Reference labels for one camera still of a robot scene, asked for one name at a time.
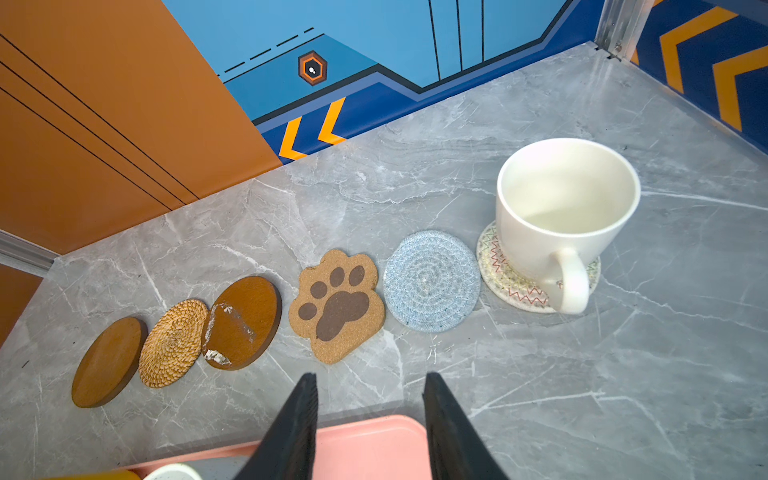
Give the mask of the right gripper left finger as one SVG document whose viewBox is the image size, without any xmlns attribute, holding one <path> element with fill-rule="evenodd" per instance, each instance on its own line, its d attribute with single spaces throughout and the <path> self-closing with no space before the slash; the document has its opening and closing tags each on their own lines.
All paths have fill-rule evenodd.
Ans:
<svg viewBox="0 0 768 480">
<path fill-rule="evenodd" d="M 311 479 L 317 419 L 316 375 L 305 373 L 236 479 Z"/>
</svg>

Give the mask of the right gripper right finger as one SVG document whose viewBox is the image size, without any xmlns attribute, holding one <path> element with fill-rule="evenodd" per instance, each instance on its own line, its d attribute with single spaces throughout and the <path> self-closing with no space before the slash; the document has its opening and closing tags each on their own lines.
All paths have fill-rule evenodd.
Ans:
<svg viewBox="0 0 768 480">
<path fill-rule="evenodd" d="M 433 479 L 508 479 L 439 373 L 426 375 L 422 397 Z"/>
</svg>

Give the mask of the white mug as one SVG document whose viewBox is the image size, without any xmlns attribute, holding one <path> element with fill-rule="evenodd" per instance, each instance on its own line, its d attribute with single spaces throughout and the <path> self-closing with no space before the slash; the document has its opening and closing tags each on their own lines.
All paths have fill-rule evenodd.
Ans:
<svg viewBox="0 0 768 480">
<path fill-rule="evenodd" d="M 557 312 L 582 313 L 590 297 L 588 265 L 639 206 L 634 167 L 594 141 L 552 138 L 513 153 L 496 190 L 496 231 L 508 264 Z"/>
<path fill-rule="evenodd" d="M 152 471 L 144 480 L 202 480 L 202 477 L 190 465 L 172 463 Z"/>
</svg>

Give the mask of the glossy brown round coaster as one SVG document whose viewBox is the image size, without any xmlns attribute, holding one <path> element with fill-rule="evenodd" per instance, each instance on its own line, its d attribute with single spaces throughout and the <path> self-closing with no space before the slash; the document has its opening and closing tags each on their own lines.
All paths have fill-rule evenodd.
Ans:
<svg viewBox="0 0 768 480">
<path fill-rule="evenodd" d="M 203 333 L 203 358 L 220 370 L 250 365 L 272 342 L 282 306 L 277 287 L 266 278 L 247 276 L 234 282 L 211 307 Z"/>
</svg>

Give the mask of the cork paw print coaster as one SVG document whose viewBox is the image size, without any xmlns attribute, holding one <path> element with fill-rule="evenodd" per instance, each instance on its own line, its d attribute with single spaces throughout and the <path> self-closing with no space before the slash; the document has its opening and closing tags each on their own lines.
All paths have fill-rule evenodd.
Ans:
<svg viewBox="0 0 768 480">
<path fill-rule="evenodd" d="M 317 360 L 334 364 L 384 325 L 385 305 L 376 293 L 378 270 L 365 255 L 328 251 L 299 275 L 299 293 L 289 309 L 293 331 L 310 341 Z"/>
</svg>

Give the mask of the woven rattan round coaster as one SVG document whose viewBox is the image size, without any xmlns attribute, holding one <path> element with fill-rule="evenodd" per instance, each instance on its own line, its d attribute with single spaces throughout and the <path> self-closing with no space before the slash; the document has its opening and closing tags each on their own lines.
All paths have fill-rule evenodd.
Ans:
<svg viewBox="0 0 768 480">
<path fill-rule="evenodd" d="M 187 299 L 160 318 L 140 354 L 139 375 L 145 386 L 167 387 L 189 371 L 200 355 L 208 316 L 203 301 Z"/>
</svg>

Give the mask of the light blue woven coaster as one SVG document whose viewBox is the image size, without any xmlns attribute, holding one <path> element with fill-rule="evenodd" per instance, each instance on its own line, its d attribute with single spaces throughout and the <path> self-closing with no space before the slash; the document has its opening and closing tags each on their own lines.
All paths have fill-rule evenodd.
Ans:
<svg viewBox="0 0 768 480">
<path fill-rule="evenodd" d="M 406 237 L 383 275 L 385 302 L 404 326 L 440 333 L 457 327 L 474 310 L 481 291 L 474 254 L 457 237 L 423 230 Z"/>
</svg>

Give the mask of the yellow mug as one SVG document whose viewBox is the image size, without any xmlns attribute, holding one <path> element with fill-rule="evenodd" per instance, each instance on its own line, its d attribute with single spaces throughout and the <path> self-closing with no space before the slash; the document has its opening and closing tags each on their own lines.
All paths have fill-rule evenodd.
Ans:
<svg viewBox="0 0 768 480">
<path fill-rule="evenodd" d="M 140 477 L 130 470 L 111 470 L 92 474 L 52 477 L 45 480 L 140 480 Z"/>
</svg>

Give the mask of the dark brown round coaster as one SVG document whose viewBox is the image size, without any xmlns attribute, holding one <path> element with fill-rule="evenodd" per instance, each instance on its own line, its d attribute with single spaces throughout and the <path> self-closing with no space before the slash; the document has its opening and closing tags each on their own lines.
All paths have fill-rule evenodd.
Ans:
<svg viewBox="0 0 768 480">
<path fill-rule="evenodd" d="M 79 408 L 113 400 L 138 369 L 148 335 L 144 321 L 125 317 L 112 323 L 91 344 L 75 373 L 71 398 Z"/>
</svg>

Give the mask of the multicolour woven round coaster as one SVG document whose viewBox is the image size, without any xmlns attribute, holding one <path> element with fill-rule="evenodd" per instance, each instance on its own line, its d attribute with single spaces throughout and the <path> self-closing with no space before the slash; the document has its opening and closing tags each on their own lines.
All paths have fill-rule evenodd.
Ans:
<svg viewBox="0 0 768 480">
<path fill-rule="evenodd" d="M 560 234 L 499 217 L 482 232 L 477 260 L 486 285 L 513 307 L 580 314 L 599 280 L 599 255 L 610 240 L 605 229 Z"/>
</svg>

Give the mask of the pink plastic tray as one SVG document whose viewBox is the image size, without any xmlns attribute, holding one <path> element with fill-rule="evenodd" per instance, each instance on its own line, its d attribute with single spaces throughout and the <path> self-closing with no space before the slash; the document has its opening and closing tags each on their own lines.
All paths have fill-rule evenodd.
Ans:
<svg viewBox="0 0 768 480">
<path fill-rule="evenodd" d="M 179 470 L 180 479 L 232 479 L 255 453 L 257 441 L 131 465 L 140 478 Z M 314 479 L 430 479 L 427 434 L 416 420 L 392 415 L 320 428 Z"/>
</svg>

